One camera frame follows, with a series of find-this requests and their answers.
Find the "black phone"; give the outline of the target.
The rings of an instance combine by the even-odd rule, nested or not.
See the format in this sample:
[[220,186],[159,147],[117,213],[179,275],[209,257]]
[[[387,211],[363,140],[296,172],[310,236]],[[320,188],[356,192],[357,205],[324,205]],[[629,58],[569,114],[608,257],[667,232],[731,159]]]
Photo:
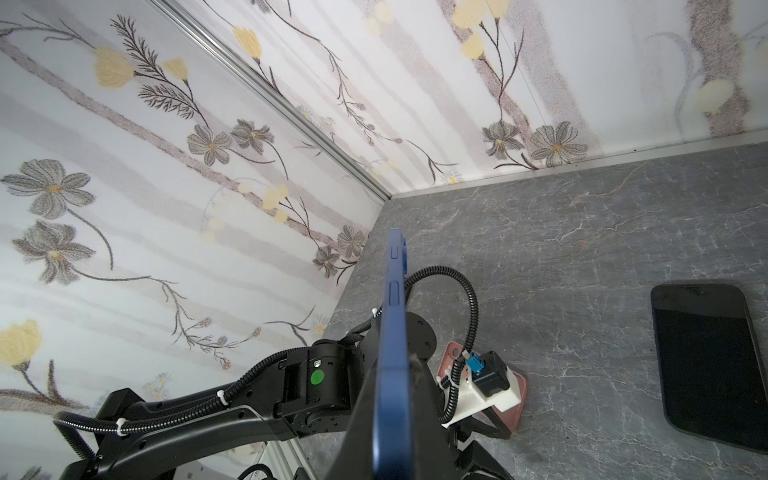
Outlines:
[[742,291],[729,284],[662,284],[650,300],[668,423],[766,453],[767,384]]
[[385,263],[373,418],[373,473],[376,479],[409,479],[413,441],[405,306],[407,249],[399,229],[388,233]]

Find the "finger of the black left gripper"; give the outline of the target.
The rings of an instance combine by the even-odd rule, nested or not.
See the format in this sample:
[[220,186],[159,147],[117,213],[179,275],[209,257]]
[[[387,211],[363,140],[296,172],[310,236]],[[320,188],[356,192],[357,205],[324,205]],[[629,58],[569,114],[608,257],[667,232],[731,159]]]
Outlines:
[[[456,440],[466,441],[473,433],[491,439],[508,440],[510,438],[510,429],[498,415],[485,413],[485,416],[490,424],[474,416],[459,421],[456,427]],[[455,465],[462,479],[513,479],[513,476],[476,440],[459,452]]]

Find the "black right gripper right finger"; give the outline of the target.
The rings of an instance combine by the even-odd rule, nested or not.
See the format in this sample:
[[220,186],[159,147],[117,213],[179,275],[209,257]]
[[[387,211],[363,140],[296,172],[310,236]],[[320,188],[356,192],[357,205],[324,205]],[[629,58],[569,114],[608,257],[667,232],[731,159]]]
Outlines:
[[439,422],[442,393],[428,365],[416,354],[409,355],[414,479],[459,479],[456,454],[447,430]]

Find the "pink phone case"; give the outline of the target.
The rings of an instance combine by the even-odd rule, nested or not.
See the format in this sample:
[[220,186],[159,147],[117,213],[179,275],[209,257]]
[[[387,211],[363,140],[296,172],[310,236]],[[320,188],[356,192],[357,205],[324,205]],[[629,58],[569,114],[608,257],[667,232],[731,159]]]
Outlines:
[[466,434],[509,439],[519,426],[528,382],[493,351],[482,354],[479,359],[484,364],[479,373],[464,367],[454,415],[442,426],[456,426]]

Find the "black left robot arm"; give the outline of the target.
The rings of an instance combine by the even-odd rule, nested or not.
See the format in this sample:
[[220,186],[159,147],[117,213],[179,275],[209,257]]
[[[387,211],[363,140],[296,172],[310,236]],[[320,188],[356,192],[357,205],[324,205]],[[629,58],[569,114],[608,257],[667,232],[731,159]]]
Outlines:
[[376,465],[376,327],[370,319],[339,341],[274,353],[217,389],[155,403],[122,389],[94,418],[60,412],[54,425],[78,457],[63,475],[169,479],[182,465],[251,442],[340,432],[344,440],[328,473],[332,479],[506,478],[479,444],[459,447],[467,425],[446,423],[458,393],[440,394],[419,357],[410,363],[412,389],[425,405],[408,421],[406,454]]

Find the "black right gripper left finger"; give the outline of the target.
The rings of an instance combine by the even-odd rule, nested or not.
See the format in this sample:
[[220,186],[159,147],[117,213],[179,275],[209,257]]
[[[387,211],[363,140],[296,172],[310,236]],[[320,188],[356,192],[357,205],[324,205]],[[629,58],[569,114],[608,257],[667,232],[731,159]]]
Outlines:
[[367,372],[345,435],[327,479],[375,479],[374,432],[378,362]]

